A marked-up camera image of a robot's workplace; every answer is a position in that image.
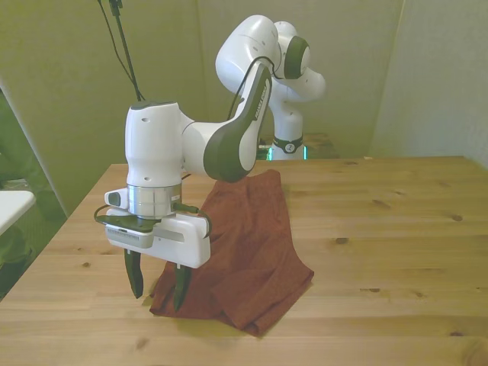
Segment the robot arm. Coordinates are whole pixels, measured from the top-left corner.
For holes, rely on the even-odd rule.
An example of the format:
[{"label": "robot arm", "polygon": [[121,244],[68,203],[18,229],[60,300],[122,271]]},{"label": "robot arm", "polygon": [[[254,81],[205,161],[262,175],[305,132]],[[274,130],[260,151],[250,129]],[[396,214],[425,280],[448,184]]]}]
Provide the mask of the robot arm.
[{"label": "robot arm", "polygon": [[143,101],[130,108],[127,187],[107,192],[105,203],[112,208],[95,219],[105,225],[112,245],[126,249],[127,273],[137,297],[142,293],[140,253],[178,268],[198,268],[210,257],[210,224],[203,217],[177,213],[182,206],[181,170],[228,182],[248,175],[275,80],[283,82],[283,90],[290,87],[287,81],[302,85],[309,58],[305,40],[293,34],[282,37],[271,20],[255,15],[231,33],[217,56],[217,74],[227,89],[240,92],[245,83],[233,118],[194,121],[173,101]]}]

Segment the wall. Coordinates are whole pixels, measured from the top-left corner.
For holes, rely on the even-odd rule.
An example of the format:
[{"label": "wall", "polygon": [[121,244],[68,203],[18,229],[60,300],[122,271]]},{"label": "wall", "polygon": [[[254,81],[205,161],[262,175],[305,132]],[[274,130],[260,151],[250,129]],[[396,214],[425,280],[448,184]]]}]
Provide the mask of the wall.
[{"label": "wall", "polygon": [[[206,98],[210,117],[224,120],[232,95],[215,73],[215,57],[243,19],[263,14],[294,24],[312,51],[311,67],[328,91],[299,104],[305,131],[326,132],[341,156],[363,156],[370,146],[403,0],[200,0]],[[272,132],[271,113],[264,132]]]},{"label": "wall", "polygon": [[[0,8],[0,84],[71,213],[111,163],[125,161],[133,88],[95,0],[0,0]],[[124,0],[121,13],[144,96],[207,119],[194,0]]]},{"label": "wall", "polygon": [[488,167],[487,100],[488,2],[406,0],[371,155]]}]

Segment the wooden tabletop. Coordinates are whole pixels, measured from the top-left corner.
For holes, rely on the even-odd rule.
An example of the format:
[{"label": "wooden tabletop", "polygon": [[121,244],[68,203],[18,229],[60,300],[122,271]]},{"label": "wooden tabletop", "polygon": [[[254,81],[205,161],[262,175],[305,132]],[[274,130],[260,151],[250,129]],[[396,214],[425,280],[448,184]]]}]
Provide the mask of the wooden tabletop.
[{"label": "wooden tabletop", "polygon": [[[92,219],[111,166],[0,303],[2,365],[487,365],[488,173],[463,158],[259,162],[281,172],[312,287],[263,338],[149,312]],[[184,182],[201,205],[208,178]]]}]

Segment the black pole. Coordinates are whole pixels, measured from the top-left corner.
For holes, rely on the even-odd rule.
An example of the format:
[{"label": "black pole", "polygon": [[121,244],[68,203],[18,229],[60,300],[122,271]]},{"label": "black pole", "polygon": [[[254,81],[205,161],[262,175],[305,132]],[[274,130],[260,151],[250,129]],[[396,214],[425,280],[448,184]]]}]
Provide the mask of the black pole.
[{"label": "black pole", "polygon": [[122,0],[108,0],[110,2],[110,7],[112,10],[112,15],[115,16],[117,21],[117,27],[119,28],[120,39],[122,40],[122,47],[124,48],[125,57],[127,59],[127,65],[129,66],[130,77],[136,89],[137,100],[141,101],[139,87],[137,86],[136,74],[134,73],[134,68],[132,67],[132,61],[130,60],[129,48],[127,47],[127,42],[125,41],[124,29],[122,29],[122,23],[120,22],[120,11],[122,8]]}]

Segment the red cloth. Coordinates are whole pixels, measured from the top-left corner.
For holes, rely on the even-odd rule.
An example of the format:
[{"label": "red cloth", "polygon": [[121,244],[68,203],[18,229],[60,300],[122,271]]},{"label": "red cloth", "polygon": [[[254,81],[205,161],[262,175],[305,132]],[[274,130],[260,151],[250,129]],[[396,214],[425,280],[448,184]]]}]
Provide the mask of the red cloth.
[{"label": "red cloth", "polygon": [[151,313],[218,319],[260,336],[309,287],[313,271],[294,250],[280,173],[218,181],[201,208],[212,220],[210,260],[194,269],[184,303],[173,307],[175,265],[153,291]]}]

